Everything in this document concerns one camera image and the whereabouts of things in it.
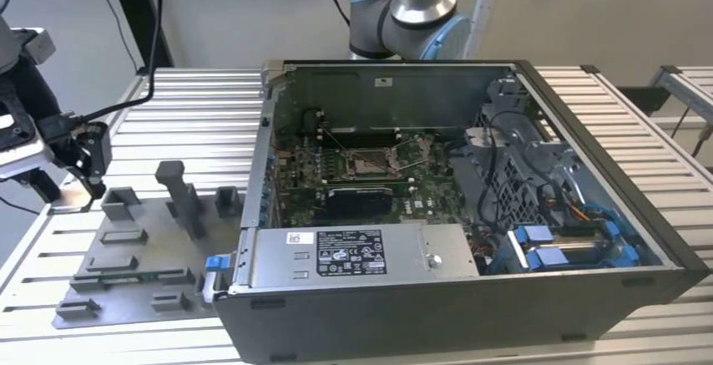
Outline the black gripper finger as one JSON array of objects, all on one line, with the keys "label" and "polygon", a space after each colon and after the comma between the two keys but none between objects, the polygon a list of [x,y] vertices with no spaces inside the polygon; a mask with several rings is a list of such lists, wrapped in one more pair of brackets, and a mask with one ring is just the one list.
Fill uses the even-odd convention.
[{"label": "black gripper finger", "polygon": [[13,176],[13,180],[22,186],[30,187],[44,203],[52,203],[60,198],[60,189],[46,172],[40,168],[32,169]]},{"label": "black gripper finger", "polygon": [[70,173],[89,196],[100,199],[106,190],[102,178],[112,161],[108,125],[101,121],[82,124],[72,131],[70,136],[73,143]]}]

